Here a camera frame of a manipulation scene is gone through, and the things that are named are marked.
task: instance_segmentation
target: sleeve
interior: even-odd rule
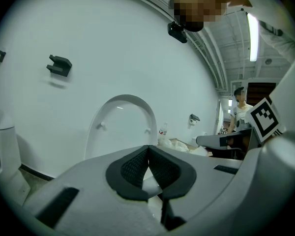
[[[277,36],[268,30],[259,26],[259,33],[262,39],[269,45],[276,49],[289,63],[295,60],[295,42],[283,33]]]
[[[236,115],[235,115],[235,108],[231,109],[231,116],[234,117],[236,119]]]

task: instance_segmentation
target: ceiling light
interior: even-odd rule
[[[250,61],[257,60],[259,46],[259,28],[257,19],[250,13],[247,15],[250,30]]]

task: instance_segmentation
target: white wall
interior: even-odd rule
[[[90,122],[110,98],[133,94],[158,127],[184,142],[214,133],[217,92],[190,44],[138,0],[21,0],[0,28],[0,108],[15,120],[22,163],[56,177],[83,160]],[[49,55],[68,58],[52,76]],[[189,115],[200,122],[190,127]]]

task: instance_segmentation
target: floor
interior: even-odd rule
[[[19,169],[20,172],[22,173],[23,177],[25,178],[26,182],[29,184],[30,186],[30,192],[27,196],[27,199],[36,191],[38,191],[41,187],[43,187],[46,183],[48,183],[48,181],[43,180],[39,177],[36,177],[34,175],[32,175],[31,173],[28,173],[25,170]]]

